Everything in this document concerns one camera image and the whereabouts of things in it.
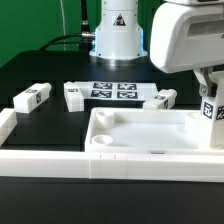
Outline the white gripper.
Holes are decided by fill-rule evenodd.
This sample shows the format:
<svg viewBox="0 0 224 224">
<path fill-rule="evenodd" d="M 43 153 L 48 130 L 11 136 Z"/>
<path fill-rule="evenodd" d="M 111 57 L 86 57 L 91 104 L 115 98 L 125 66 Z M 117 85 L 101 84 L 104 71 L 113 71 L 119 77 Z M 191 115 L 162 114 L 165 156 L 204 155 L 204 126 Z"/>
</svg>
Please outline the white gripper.
<svg viewBox="0 0 224 224">
<path fill-rule="evenodd" d="M 213 68 L 209 66 L 224 64 L 224 0 L 162 4 L 153 19 L 150 58 L 166 73 L 195 69 L 199 94 L 214 97 Z"/>
</svg>

